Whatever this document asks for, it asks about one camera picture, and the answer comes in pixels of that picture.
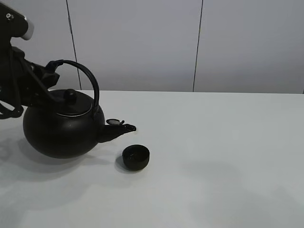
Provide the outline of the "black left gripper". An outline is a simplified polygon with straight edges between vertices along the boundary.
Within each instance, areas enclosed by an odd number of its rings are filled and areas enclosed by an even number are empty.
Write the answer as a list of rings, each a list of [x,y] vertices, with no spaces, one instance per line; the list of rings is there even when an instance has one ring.
[[[54,70],[27,61],[22,50],[10,46],[0,55],[0,100],[11,106],[57,106],[61,99],[48,89],[59,77]]]

